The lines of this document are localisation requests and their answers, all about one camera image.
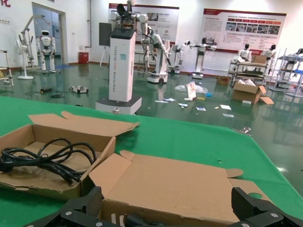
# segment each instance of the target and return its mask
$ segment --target white standing fan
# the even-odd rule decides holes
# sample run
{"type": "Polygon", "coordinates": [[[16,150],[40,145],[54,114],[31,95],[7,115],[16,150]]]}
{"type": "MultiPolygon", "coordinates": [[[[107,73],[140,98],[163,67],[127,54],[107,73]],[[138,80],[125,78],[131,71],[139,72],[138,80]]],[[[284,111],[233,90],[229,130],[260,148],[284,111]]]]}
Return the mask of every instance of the white standing fan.
{"type": "Polygon", "coordinates": [[[25,51],[27,50],[27,46],[21,45],[19,40],[16,40],[16,50],[19,55],[22,55],[23,58],[23,71],[24,73],[21,76],[18,76],[18,79],[33,79],[34,77],[27,75],[27,66],[26,66],[26,55],[25,51]]]}

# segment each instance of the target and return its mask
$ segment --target green table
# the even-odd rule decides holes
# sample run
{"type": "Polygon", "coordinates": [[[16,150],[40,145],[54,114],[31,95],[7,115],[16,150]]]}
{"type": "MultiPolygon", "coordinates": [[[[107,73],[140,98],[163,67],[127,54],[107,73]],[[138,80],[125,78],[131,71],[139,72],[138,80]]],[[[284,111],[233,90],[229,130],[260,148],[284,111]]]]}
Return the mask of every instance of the green table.
{"type": "MultiPolygon", "coordinates": [[[[93,109],[0,97],[0,135],[31,123],[29,114],[61,111],[118,121],[140,122],[117,137],[116,152],[196,162],[224,168],[240,168],[241,179],[255,182],[284,212],[303,218],[303,199],[277,170],[258,144],[231,129],[144,116],[114,115],[93,109]]],[[[63,204],[23,192],[0,190],[0,226],[19,227],[57,211],[63,204]]]]}

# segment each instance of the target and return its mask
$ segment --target cardboard box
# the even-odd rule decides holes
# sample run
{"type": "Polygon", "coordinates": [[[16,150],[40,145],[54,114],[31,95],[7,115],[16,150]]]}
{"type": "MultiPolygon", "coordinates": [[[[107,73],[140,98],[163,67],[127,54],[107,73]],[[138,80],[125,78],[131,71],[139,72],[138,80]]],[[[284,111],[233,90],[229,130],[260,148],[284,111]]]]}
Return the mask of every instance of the cardboard box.
{"type": "MultiPolygon", "coordinates": [[[[60,200],[80,197],[93,186],[88,177],[89,172],[114,153],[116,145],[114,136],[132,130],[139,124],[76,116],[68,112],[62,112],[62,116],[55,114],[29,116],[34,125],[23,126],[0,137],[0,150],[16,147],[38,153],[45,143],[56,138],[66,138],[71,143],[89,143],[97,154],[97,160],[92,166],[80,153],[72,154],[63,162],[76,171],[87,170],[80,182],[69,185],[59,175],[47,170],[35,166],[22,166],[15,167],[7,173],[1,172],[0,188],[25,191],[60,200]]],[[[51,155],[66,145],[65,142],[58,141],[48,146],[43,154],[51,155]]]]}
{"type": "Polygon", "coordinates": [[[102,187],[101,219],[119,223],[135,213],[166,225],[223,227],[239,221],[231,206],[232,187],[268,197],[250,181],[233,179],[240,169],[223,169],[121,151],[89,173],[102,187]]]}
{"type": "Polygon", "coordinates": [[[266,89],[264,86],[252,86],[247,84],[235,83],[233,87],[232,99],[239,101],[251,101],[255,104],[259,101],[260,95],[265,94],[266,89]]]}
{"type": "Polygon", "coordinates": [[[265,64],[267,60],[266,56],[260,56],[260,55],[252,55],[251,56],[251,62],[252,63],[261,63],[265,64]]]}
{"type": "Polygon", "coordinates": [[[230,79],[230,77],[217,76],[217,84],[228,85],[230,79]]]}

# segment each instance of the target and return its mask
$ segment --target green epoxy floor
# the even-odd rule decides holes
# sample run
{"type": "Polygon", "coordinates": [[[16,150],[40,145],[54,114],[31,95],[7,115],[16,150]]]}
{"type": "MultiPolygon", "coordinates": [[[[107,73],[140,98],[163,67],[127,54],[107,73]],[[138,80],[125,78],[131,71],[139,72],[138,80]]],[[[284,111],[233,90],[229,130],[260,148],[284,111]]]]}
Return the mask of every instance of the green epoxy floor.
{"type": "MultiPolygon", "coordinates": [[[[108,68],[106,66],[100,68],[97,64],[90,64],[59,68],[62,69],[61,74],[45,76],[36,73],[33,74],[34,80],[18,80],[19,72],[16,71],[14,72],[15,85],[0,88],[0,95],[67,105],[83,105],[89,108],[94,108],[96,100],[108,95],[108,68]],[[42,87],[68,91],[70,86],[77,85],[88,87],[89,94],[78,95],[66,92],[65,98],[55,99],[51,98],[50,94],[36,93],[42,87]]],[[[143,97],[138,115],[225,126],[238,130],[250,127],[253,139],[282,170],[294,188],[303,195],[303,99],[268,91],[268,96],[275,102],[274,105],[258,103],[243,106],[239,101],[230,100],[232,89],[229,86],[217,85],[216,79],[205,78],[197,82],[202,82],[202,86],[207,88],[213,96],[205,97],[204,94],[198,94],[199,97],[205,97],[205,101],[185,102],[186,93],[176,91],[174,88],[190,82],[191,77],[169,76],[167,84],[162,86],[147,83],[146,80],[147,74],[144,78],[138,73],[134,74],[133,94],[143,97]],[[169,104],[155,102],[162,97],[171,97],[177,101],[169,104]],[[187,103],[188,108],[180,108],[178,102],[187,103]],[[232,110],[215,109],[220,105],[229,105],[232,110]],[[206,111],[198,111],[197,106],[204,107],[206,111]],[[225,117],[223,113],[233,114],[234,118],[225,117]]]]}

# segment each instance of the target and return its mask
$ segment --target doorway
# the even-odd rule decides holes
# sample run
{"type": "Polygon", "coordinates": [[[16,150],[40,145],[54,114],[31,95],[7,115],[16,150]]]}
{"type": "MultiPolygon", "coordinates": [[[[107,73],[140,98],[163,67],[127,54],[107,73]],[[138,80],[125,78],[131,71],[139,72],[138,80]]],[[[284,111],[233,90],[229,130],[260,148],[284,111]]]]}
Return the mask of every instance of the doorway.
{"type": "Polygon", "coordinates": [[[48,31],[49,36],[55,38],[55,66],[68,64],[65,13],[33,3],[33,15],[43,15],[49,23],[47,25],[43,20],[35,21],[35,38],[41,36],[41,31],[48,31]]]}

